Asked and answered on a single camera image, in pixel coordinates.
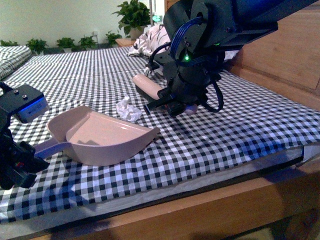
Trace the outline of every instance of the black and white gingham cloth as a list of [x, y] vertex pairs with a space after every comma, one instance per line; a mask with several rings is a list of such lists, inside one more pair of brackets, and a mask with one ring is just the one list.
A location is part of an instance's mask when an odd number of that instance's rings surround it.
[[[28, 124], [12, 119], [14, 139], [32, 145], [50, 139], [46, 123], [78, 106], [119, 118], [116, 103], [124, 94], [130, 96], [130, 104], [143, 109], [147, 102], [136, 92], [132, 78], [143, 72], [146, 61], [127, 57], [128, 50], [99, 49], [29, 60], [6, 83], [13, 88], [29, 84], [43, 91], [50, 110]], [[149, 116], [143, 113], [136, 123], [159, 127], [159, 137], [131, 159], [108, 167], [82, 165], [57, 153], [46, 159], [50, 165], [38, 174], [33, 187], [0, 191], [0, 222], [174, 185], [320, 141], [320, 112], [231, 73], [221, 76], [218, 84], [225, 104], [219, 113], [207, 112], [201, 106], [195, 115], [176, 118], [162, 110]], [[159, 75], [152, 79], [165, 86]], [[215, 90], [208, 90], [214, 105]]]
[[0, 46], [0, 80], [11, 74], [31, 55], [27, 46]]

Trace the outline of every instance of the green plant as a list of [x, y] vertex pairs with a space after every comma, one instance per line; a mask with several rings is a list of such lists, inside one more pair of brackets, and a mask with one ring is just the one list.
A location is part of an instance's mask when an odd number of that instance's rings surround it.
[[31, 40], [27, 41], [26, 46], [29, 47], [32, 52], [40, 54], [46, 49], [46, 46], [48, 45], [47, 41], [32, 38]]
[[119, 21], [119, 29], [123, 28], [126, 35], [129, 34], [131, 28], [138, 28], [141, 31], [141, 26], [150, 24], [150, 11], [144, 3], [138, 0], [131, 0], [130, 3], [124, 1], [117, 7], [120, 10], [112, 14], [117, 14], [117, 17], [122, 16]]
[[112, 31], [108, 31], [108, 33], [106, 34], [106, 39], [108, 41], [108, 46], [111, 47], [117, 44], [116, 39], [122, 39], [122, 36], [119, 33], [115, 34]]
[[92, 39], [93, 36], [84, 36], [82, 38], [80, 38], [80, 46], [83, 48], [83, 49], [95, 49], [97, 47], [97, 43]]
[[60, 49], [74, 49], [75, 48], [75, 44], [74, 44], [74, 39], [72, 39], [71, 37], [63, 37], [61, 39], [58, 39], [56, 41], [57, 46]]
[[1, 46], [3, 47], [14, 47], [14, 46], [19, 46], [18, 43], [16, 41], [12, 42], [12, 41], [3, 41], [3, 40], [0, 40], [1, 42]]

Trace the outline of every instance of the white wall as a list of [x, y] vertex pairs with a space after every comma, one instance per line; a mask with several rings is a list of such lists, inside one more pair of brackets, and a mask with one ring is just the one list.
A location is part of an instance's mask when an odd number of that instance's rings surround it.
[[[164, 13], [164, 1], [156, 0], [157, 12]], [[31, 38], [56, 47], [62, 37], [76, 44], [84, 35], [98, 31], [99, 43], [108, 31], [117, 32], [121, 17], [111, 13], [124, 0], [0, 0], [0, 40], [25, 45]], [[149, 6], [149, 0], [142, 0]]]

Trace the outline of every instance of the blue cable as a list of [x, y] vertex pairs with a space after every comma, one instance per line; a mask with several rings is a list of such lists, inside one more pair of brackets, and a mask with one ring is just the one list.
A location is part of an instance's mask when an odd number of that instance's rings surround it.
[[176, 59], [176, 54], [177, 54], [177, 50], [179, 47], [179, 44], [181, 42], [181, 40], [183, 39], [183, 37], [185, 36], [186, 32], [188, 31], [188, 29], [193, 26], [193, 25], [199, 25], [201, 23], [204, 22], [203, 17], [198, 16], [196, 18], [193, 18], [189, 21], [187, 21], [185, 24], [183, 24], [178, 31], [176, 32], [172, 43], [171, 43], [171, 50], [170, 50], [170, 56], [175, 60], [176, 63], [178, 63], [180, 66], [183, 67], [190, 67], [196, 64], [200, 64], [205, 62], [206, 60], [208, 60], [207, 56], [201, 56], [201, 57], [197, 57], [195, 59], [192, 59], [191, 61], [185, 62], [185, 61], [180, 61], [179, 59]]

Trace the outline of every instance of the wooden headboard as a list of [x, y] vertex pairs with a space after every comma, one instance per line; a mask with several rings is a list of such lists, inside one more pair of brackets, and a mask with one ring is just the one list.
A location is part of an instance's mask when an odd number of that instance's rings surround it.
[[[166, 10], [175, 2], [165, 0]], [[278, 31], [245, 45], [228, 70], [320, 111], [320, 1], [278, 25]]]

